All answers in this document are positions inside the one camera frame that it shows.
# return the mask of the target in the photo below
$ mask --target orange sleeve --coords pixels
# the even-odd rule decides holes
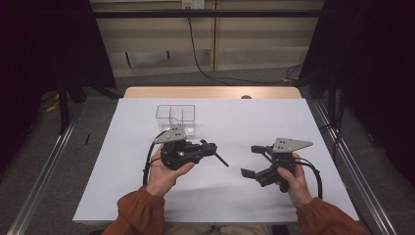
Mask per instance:
[[[301,234],[369,234],[339,208],[314,198],[297,210]]]
[[[142,186],[118,200],[118,218],[103,235],[162,235],[164,198],[153,196]]]

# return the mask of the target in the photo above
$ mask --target cable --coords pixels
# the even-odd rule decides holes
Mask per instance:
[[[44,103],[45,101],[47,101],[47,100],[49,100],[50,98],[52,98],[52,97],[54,97],[54,96],[56,96],[56,95],[58,95],[58,91],[56,91],[56,92],[54,92],[52,95],[49,95],[48,97],[46,97],[45,99],[43,99],[43,100],[41,100],[40,101],[40,104],[42,104],[42,103]]]
[[[50,104],[49,106],[39,108],[38,112],[41,112],[41,111],[44,111],[44,110],[48,110],[48,109],[53,108],[53,107],[56,107],[56,106],[58,106],[58,105],[59,105],[59,100],[58,100],[58,101],[53,102],[53,103],[52,103],[52,104]]]
[[[298,65],[296,65],[296,66],[291,66],[291,67],[289,67],[289,68],[287,68],[287,73],[286,73],[286,79],[287,79],[287,81],[290,81],[290,76],[291,76],[291,74],[298,68],[298,67],[302,67],[302,64],[298,64]]]
[[[334,164],[336,164],[336,147],[339,144],[339,139],[341,137],[342,120],[343,120],[343,115],[345,113],[345,107],[346,107],[346,98],[345,98],[345,95],[342,93],[341,98],[339,100],[339,109],[336,115],[336,123],[337,123],[338,131],[336,134],[336,139],[335,139],[335,143],[333,144],[333,150],[332,150],[332,159],[333,159]]]
[[[162,131],[155,139],[159,138],[164,133],[165,131]],[[147,185],[147,182],[149,180],[150,165],[153,162],[153,161],[150,162],[150,158],[152,157],[154,147],[155,147],[155,142],[153,141],[152,145],[150,146],[149,154],[147,155],[146,165],[144,166],[144,169],[143,169],[143,172],[144,172],[143,173],[143,185]]]
[[[161,158],[158,158],[158,159],[154,159],[154,160],[152,160],[151,162],[150,162],[150,165],[153,163],[153,162],[155,162],[155,161],[157,161],[157,160],[160,160]]]
[[[302,79],[299,79],[296,82],[294,82],[292,86],[302,87],[308,85],[312,79],[314,79],[318,75],[321,75],[321,72],[325,71],[324,68],[327,67],[327,64],[328,62],[326,60],[320,61],[320,63],[317,66],[317,69],[315,69],[313,72],[310,72],[307,76],[303,77]]]
[[[273,85],[273,84],[278,84],[278,83],[281,83],[281,82],[285,81],[285,79],[281,79],[281,80],[278,80],[278,81],[271,81],[271,82],[266,82],[266,81],[252,81],[252,80],[245,80],[245,79],[234,78],[234,77],[212,76],[212,75],[208,75],[208,74],[204,73],[202,71],[201,67],[199,66],[198,58],[196,57],[195,41],[193,39],[192,20],[190,18],[188,18],[188,23],[189,23],[189,29],[190,29],[190,37],[192,39],[193,56],[195,58],[196,66],[197,66],[199,72],[201,74],[203,74],[206,78],[208,78],[210,80],[214,80],[214,81],[220,82],[220,83],[225,84],[225,85],[228,85],[228,86],[232,86],[232,85],[229,84],[229,83],[227,83],[227,82],[225,82],[225,81],[222,81],[221,79],[235,80],[235,81],[243,81],[243,82],[250,82],[250,83],[257,83],[257,84],[264,84],[264,85]]]
[[[317,170],[314,165],[312,163],[309,163],[309,161],[305,160],[307,162],[306,163],[301,163],[301,162],[296,162],[297,165],[305,165],[308,166],[312,169],[312,172],[315,175],[315,179],[317,180],[317,191],[318,191],[318,197],[323,200],[323,183],[321,181],[321,177],[320,177],[320,171]]]

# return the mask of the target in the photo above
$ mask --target hand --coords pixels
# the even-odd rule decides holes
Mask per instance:
[[[151,161],[152,165],[150,167],[150,177],[149,183],[146,186],[147,192],[151,195],[164,197],[164,195],[173,187],[176,183],[176,179],[183,174],[189,172],[194,163],[187,163],[177,170],[171,170],[164,166],[160,157],[161,157],[161,147],[153,154]]]
[[[293,153],[293,158],[295,158],[296,162],[300,161],[299,157],[300,156],[298,154]],[[283,167],[278,167],[277,171],[290,184],[288,194],[290,195],[290,199],[294,207],[298,209],[312,200],[312,197],[308,191],[307,182],[305,181],[304,169],[302,168],[302,165],[296,164],[294,175]]]

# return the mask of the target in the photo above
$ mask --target transparent plastic container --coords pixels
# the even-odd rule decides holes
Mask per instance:
[[[159,105],[157,107],[156,119],[160,131],[171,128],[172,124],[182,124],[187,136],[196,135],[194,105]]]

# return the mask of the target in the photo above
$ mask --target metal plate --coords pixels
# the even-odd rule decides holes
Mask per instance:
[[[155,139],[155,144],[162,144],[168,142],[174,142],[179,140],[186,140],[186,133],[184,132],[183,125],[173,124],[169,130]]]
[[[311,146],[311,141],[277,138],[272,148],[274,153],[292,153],[295,150]]]

